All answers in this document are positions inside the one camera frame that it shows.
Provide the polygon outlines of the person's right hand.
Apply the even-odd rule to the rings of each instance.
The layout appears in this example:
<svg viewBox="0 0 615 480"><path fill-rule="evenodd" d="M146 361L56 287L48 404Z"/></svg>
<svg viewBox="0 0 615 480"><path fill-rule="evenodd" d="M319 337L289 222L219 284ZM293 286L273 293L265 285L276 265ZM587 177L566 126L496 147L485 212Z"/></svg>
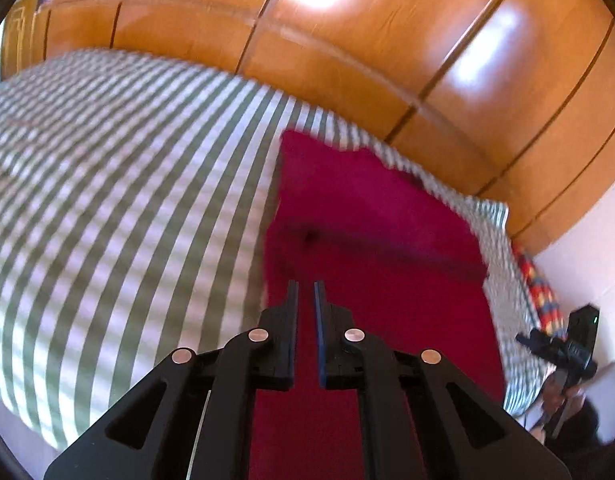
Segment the person's right hand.
<svg viewBox="0 0 615 480"><path fill-rule="evenodd" d="M543 383L541 402L543 414L532 426L530 434L542 444L547 438L555 438L567 420L577 414L585 402L581 385L567 388L566 372L554 372Z"/></svg>

